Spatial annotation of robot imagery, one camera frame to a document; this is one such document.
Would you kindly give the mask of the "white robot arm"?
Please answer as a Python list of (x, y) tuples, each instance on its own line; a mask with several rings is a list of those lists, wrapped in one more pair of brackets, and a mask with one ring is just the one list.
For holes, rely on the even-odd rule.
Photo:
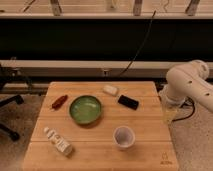
[(176, 65), (168, 70), (167, 84), (159, 91), (166, 124), (172, 122), (187, 97), (213, 112), (213, 85), (206, 81), (208, 76), (209, 67), (201, 60)]

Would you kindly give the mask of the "translucent clear gripper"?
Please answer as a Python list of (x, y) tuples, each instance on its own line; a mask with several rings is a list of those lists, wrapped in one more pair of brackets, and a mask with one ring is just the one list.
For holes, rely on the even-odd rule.
[(178, 113), (178, 108), (183, 104), (183, 98), (175, 93), (169, 85), (165, 85), (159, 91), (159, 97), (163, 110), (163, 121), (169, 125)]

